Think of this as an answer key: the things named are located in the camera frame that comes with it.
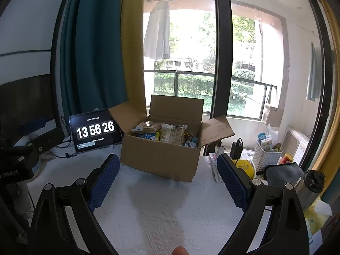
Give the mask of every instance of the cardboard box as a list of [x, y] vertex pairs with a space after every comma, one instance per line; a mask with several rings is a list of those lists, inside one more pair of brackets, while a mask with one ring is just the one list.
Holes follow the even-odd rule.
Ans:
[[[202, 99], [152, 95], [150, 116], [138, 111], [130, 101], [109, 111], [125, 133], [120, 161], [133, 168], [174, 180], [191, 182], [196, 173], [201, 147], [235, 135], [225, 116], [201, 122]], [[138, 138], [131, 129], [142, 121], [188, 125], [186, 131], [195, 134], [200, 145], [195, 149]]]

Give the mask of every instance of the white plastic basket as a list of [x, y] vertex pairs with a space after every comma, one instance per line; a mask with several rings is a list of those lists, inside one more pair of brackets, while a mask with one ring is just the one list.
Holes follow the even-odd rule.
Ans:
[[282, 151], [280, 152], [266, 152], [256, 142], [255, 153], [253, 157], [253, 163], [256, 167], [256, 171], [264, 171], [268, 165], [276, 165], [280, 159]]

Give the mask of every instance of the silver screw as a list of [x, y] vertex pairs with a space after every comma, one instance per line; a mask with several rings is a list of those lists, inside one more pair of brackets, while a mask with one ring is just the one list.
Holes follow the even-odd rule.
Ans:
[[286, 183], [285, 184], [285, 187], [288, 189], [288, 190], [293, 190], [293, 185], [291, 185], [290, 183]]
[[77, 185], [83, 185], [84, 183], [85, 183], [85, 179], [84, 178], [78, 178], [76, 181], [75, 181], [75, 183], [77, 184]]
[[45, 189], [46, 191], [51, 190], [51, 189], [52, 189], [52, 184], [46, 184], [45, 187], [44, 187], [44, 189]]
[[261, 182], [260, 179], [255, 178], [255, 179], [252, 180], [252, 183], [256, 186], [259, 186], [262, 182]]

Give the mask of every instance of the stainless steel thermos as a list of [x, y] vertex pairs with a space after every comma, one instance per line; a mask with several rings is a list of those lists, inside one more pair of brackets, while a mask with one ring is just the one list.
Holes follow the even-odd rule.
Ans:
[[302, 210], [308, 209], [323, 190], [325, 174], [308, 170], [296, 182], [295, 191], [300, 200]]

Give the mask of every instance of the finger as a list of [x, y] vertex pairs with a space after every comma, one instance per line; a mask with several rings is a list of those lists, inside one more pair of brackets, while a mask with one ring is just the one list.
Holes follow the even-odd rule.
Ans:
[[189, 255], [189, 253], [183, 246], [179, 246], [172, 251], [172, 255]]

